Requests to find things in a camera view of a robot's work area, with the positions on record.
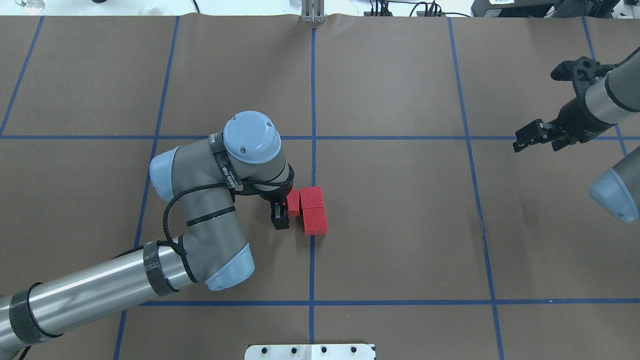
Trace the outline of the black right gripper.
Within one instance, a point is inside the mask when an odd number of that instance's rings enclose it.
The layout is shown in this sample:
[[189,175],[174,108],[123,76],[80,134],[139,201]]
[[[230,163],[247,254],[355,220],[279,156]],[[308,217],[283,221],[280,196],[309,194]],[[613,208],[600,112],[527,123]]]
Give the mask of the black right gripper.
[[[608,130],[608,123],[591,114],[585,101],[580,98],[574,98],[563,105],[551,125],[556,132],[551,142],[551,148],[555,152],[578,142],[589,142]],[[515,132],[512,148],[515,153],[519,153],[530,146],[546,142],[546,123],[542,119],[535,119]]]

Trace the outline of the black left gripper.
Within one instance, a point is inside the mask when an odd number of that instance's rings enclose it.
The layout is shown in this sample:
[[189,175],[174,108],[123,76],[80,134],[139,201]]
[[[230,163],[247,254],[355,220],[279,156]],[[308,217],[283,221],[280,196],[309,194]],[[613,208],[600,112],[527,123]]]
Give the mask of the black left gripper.
[[262,191],[260,197],[270,202],[270,221],[275,230],[290,228],[290,215],[287,203],[288,195],[293,190],[293,185],[274,187]]

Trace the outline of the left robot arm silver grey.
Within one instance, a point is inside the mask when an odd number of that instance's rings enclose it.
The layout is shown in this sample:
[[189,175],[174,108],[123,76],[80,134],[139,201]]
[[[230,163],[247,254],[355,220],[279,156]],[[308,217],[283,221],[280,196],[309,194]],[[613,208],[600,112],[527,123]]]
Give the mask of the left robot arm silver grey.
[[265,199],[274,228],[290,227],[287,197],[295,172],[274,122],[262,112],[238,112],[221,132],[156,155],[149,176],[166,202],[164,237],[2,298],[3,360],[192,284],[216,292],[247,280],[255,264],[236,196]]

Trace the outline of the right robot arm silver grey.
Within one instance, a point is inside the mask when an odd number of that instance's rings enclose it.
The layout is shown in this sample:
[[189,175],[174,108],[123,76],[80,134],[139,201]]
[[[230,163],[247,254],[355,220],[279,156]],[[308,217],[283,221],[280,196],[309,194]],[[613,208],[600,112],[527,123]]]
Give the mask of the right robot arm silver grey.
[[[579,57],[558,64],[551,79],[570,82],[574,98],[552,121],[535,119],[515,132],[512,148],[519,153],[530,146],[551,143],[558,152],[585,144],[628,121],[640,111],[640,58],[634,50],[618,63]],[[627,151],[589,187],[591,198],[624,224],[639,219],[639,150]]]

